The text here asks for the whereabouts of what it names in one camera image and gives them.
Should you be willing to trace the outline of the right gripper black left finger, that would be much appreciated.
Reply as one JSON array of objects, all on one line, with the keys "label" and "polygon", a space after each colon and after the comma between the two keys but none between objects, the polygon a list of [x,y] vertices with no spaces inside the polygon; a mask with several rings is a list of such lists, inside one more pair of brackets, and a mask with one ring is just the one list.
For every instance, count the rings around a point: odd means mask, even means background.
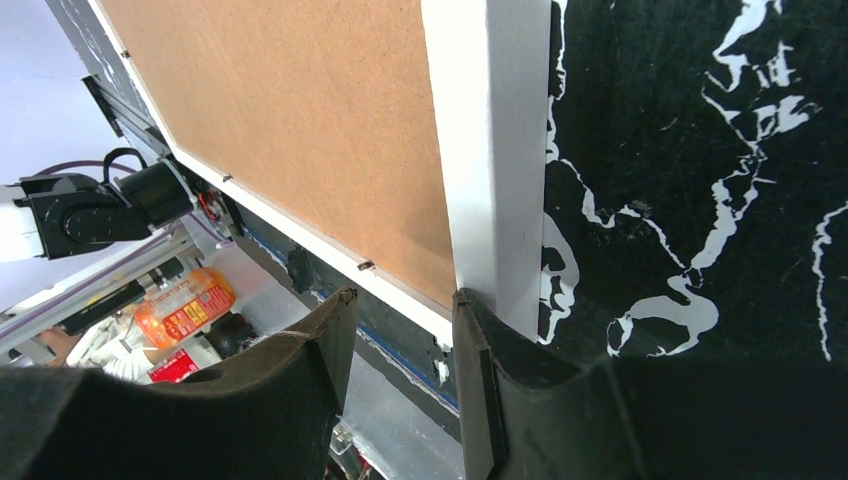
[{"label": "right gripper black left finger", "polygon": [[5,479],[320,479],[342,415],[358,293],[178,383],[91,368],[1,372]]}]

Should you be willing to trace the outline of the white picture frame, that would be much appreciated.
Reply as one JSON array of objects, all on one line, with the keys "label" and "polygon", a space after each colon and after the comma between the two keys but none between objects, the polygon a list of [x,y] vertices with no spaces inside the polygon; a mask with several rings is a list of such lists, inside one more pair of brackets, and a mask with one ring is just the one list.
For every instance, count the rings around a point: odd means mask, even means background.
[{"label": "white picture frame", "polygon": [[335,238],[178,147],[108,16],[92,9],[176,159],[348,276],[438,342],[452,297],[477,292],[513,329],[538,325],[551,5],[416,1],[421,7],[456,288],[430,299]]}]

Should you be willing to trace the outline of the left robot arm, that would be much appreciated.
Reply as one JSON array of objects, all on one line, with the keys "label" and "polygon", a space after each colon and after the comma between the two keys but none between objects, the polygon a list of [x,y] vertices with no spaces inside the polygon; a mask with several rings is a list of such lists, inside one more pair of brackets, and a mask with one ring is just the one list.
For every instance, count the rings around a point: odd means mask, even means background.
[{"label": "left robot arm", "polygon": [[195,209],[166,162],[114,182],[78,173],[39,175],[1,187],[1,261],[57,260],[140,241]]}]

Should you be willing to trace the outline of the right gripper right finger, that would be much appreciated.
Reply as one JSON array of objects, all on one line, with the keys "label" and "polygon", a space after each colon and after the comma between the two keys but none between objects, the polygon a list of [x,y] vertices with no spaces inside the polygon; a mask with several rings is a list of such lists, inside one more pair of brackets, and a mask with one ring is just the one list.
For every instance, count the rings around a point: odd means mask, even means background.
[{"label": "right gripper right finger", "polygon": [[453,298],[470,479],[843,479],[847,370],[733,359],[586,369]]}]

